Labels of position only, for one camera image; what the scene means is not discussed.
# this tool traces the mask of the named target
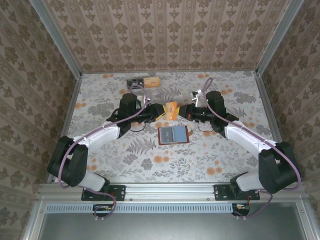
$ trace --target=patterned wall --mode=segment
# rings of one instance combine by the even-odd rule
[[[31,4],[0,1],[0,239],[20,237],[75,79]]]
[[[320,218],[320,1],[305,0],[263,74],[283,139],[294,146]]]
[[[83,72],[254,69],[289,0],[45,0]]]

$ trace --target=gray panel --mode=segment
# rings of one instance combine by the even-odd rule
[[[272,203],[246,220],[230,213],[117,213],[103,221],[87,213],[46,214],[39,239],[304,240],[306,236],[295,203]]]

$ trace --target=vented metal panel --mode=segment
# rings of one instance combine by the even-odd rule
[[[56,213],[93,213],[93,203],[50,203],[46,214]],[[232,213],[231,203],[118,203],[114,213],[145,213],[145,214],[178,214],[178,213]]]

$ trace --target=floral tablecloth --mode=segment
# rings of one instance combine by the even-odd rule
[[[160,77],[163,100],[176,101],[179,106],[190,104],[190,93],[212,77],[210,90],[221,92],[227,111],[250,129],[272,138],[251,71],[84,74],[68,136],[79,136],[101,125],[119,107],[127,92],[127,79],[151,76]],[[157,128],[175,125],[187,125],[190,143],[159,146]],[[132,127],[138,130],[143,126]],[[209,124],[200,123],[199,127],[211,130]],[[228,182],[245,171],[256,172],[258,160],[235,142],[215,132],[202,132],[195,122],[178,117],[177,121],[160,119],[141,132],[129,131],[106,143],[88,156],[87,169],[113,183]]]

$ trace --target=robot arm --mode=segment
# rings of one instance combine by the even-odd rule
[[[220,92],[210,91],[206,94],[206,98],[210,107],[219,116],[242,127],[239,128],[229,124],[216,117],[207,107],[197,107],[194,103],[177,108],[176,113],[189,121],[209,122],[215,132],[224,138],[235,141],[258,159],[258,172],[244,172],[231,179],[230,188],[235,197],[245,194],[247,191],[257,189],[265,189],[269,193],[274,194],[298,180],[295,171],[289,163],[269,145],[265,144],[265,141],[268,141],[271,145],[275,146],[298,169],[292,147],[287,142],[276,143],[248,129],[237,117],[227,113],[224,99]],[[249,134],[248,131],[263,138],[264,142]]]
[[[106,119],[102,126],[109,123],[116,123],[119,120],[124,120],[141,109],[141,103],[137,96],[133,93],[126,93],[120,100],[119,108]],[[161,118],[166,113],[166,107],[161,104],[148,104],[145,109],[137,116],[125,120],[121,123],[111,125],[109,127],[98,127],[91,132],[95,132],[90,137],[85,137],[87,134],[69,138],[63,136],[58,140],[53,151],[51,160],[47,170],[50,174],[58,177],[62,159],[69,147],[77,140],[83,138],[72,149],[71,158],[67,158],[62,169],[61,180],[71,187],[81,186],[92,189],[96,192],[108,192],[109,181],[91,171],[87,171],[88,155],[111,140],[115,140],[123,136],[131,128],[131,123],[149,124]]]

